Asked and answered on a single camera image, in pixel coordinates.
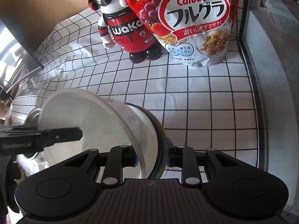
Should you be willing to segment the black gloved left hand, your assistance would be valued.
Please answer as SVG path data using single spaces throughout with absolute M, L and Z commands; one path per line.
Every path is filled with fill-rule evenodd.
M 21 179 L 16 156 L 1 156 L 1 223 L 7 223 L 8 207 L 15 213 L 20 209 L 15 200 L 16 180 Z

